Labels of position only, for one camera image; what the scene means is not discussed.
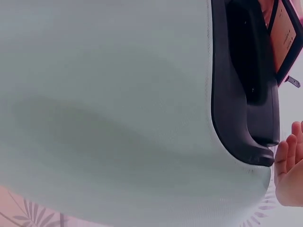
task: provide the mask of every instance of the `leaf pattern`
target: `leaf pattern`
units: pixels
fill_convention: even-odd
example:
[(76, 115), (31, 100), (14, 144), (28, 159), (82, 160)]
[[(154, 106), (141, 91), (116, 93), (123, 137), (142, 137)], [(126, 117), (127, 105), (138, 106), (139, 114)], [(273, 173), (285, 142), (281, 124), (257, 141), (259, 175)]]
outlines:
[(19, 224), (17, 222), (13, 222), (15, 225), (18, 225), (19, 227), (59, 227), (61, 226), (61, 223), (65, 223), (68, 221), (68, 219), (64, 219), (63, 214), (60, 213), (60, 219), (59, 220), (52, 220), (55, 213), (51, 213), (45, 217), (46, 208), (41, 209), (39, 212), (39, 205), (32, 202), (27, 202), (26, 199), (23, 200), (25, 212), (23, 209), (19, 206), (19, 204), (16, 202), (14, 197), (10, 194), (13, 201), (17, 204), (19, 209), (24, 213), (24, 216), (16, 215), (13, 216), (14, 219), (19, 221), (24, 221), (23, 224)]
[(34, 222), (36, 222), (36, 218), (37, 218), (37, 212), (38, 212), (38, 204), (35, 203), (34, 205)]
[(30, 216), (30, 219), (32, 219), (32, 217), (33, 217), (32, 202), (29, 202), (29, 216)]
[(47, 217), (41, 222), (40, 227), (45, 226), (45, 224), (48, 223), (48, 222), (52, 219), (53, 216), (54, 216), (54, 213), (52, 213), (52, 214), (50, 214), (49, 216), (47, 216)]
[(13, 216), (14, 219), (17, 219), (17, 220), (28, 220), (28, 217), (23, 217), (23, 216)]
[(271, 210), (273, 208), (276, 208), (276, 207), (273, 207), (273, 206), (260, 206), (259, 207), (260, 210)]
[(37, 225), (40, 223), (40, 220), (41, 220), (41, 218), (43, 217), (44, 213), (45, 213), (45, 208), (43, 208), (43, 210), (40, 212), (40, 214), (39, 214), (39, 216), (38, 216)]
[(28, 227), (29, 224), (30, 224), (30, 221), (24, 222), (23, 225), (22, 225), (22, 227)]
[(24, 199), (23, 201), (24, 201), (24, 208), (25, 208), (25, 211), (27, 213), (27, 217), (29, 218), (29, 212), (28, 212), (28, 208), (27, 208), (27, 201), (26, 201), (26, 199)]
[(268, 217), (266, 214), (260, 213), (260, 212), (255, 212), (255, 215), (259, 218), (265, 218)]

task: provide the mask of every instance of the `black plastic frame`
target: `black plastic frame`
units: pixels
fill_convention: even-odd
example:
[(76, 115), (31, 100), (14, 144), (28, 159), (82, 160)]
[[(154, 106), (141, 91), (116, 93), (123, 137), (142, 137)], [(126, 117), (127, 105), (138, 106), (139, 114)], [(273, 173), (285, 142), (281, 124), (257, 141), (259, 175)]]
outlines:
[(303, 47), (303, 27), (301, 25), (300, 19), (297, 16), (297, 13), (295, 12), (293, 6), (291, 5), (289, 0), (275, 0), (272, 10), (272, 15), (270, 17), (270, 23), (268, 26), (268, 32), (271, 33), (272, 26), (275, 20), (275, 16), (277, 13), (277, 7), (278, 3), (281, 1), (289, 15), (289, 18), (294, 26), (294, 30), (296, 32), (296, 36), (294, 38), (293, 44), (290, 47), (285, 60), (283, 61), (279, 71), (276, 73), (276, 79), (278, 82), (278, 86), (281, 85), (281, 83), (284, 81), (285, 77), (287, 77), (287, 74), (289, 70), (291, 69), (293, 63), (297, 59), (298, 55), (301, 52), (301, 49)]

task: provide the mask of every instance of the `fingertip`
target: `fingertip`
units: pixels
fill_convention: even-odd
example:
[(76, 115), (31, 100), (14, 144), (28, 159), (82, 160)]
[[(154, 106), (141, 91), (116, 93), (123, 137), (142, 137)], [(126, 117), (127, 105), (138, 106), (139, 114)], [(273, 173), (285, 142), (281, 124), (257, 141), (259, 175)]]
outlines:
[(293, 134), (289, 135), (286, 139), (286, 142), (289, 143), (296, 143), (297, 142), (297, 137)]
[(281, 141), (278, 145), (278, 148), (288, 148), (288, 143), (286, 142), (286, 140)]
[(292, 129), (298, 129), (301, 128), (303, 122), (293, 122), (292, 123)]
[(288, 143), (286, 140), (281, 141), (276, 149), (275, 162), (280, 162), (283, 159), (286, 159), (288, 151)]

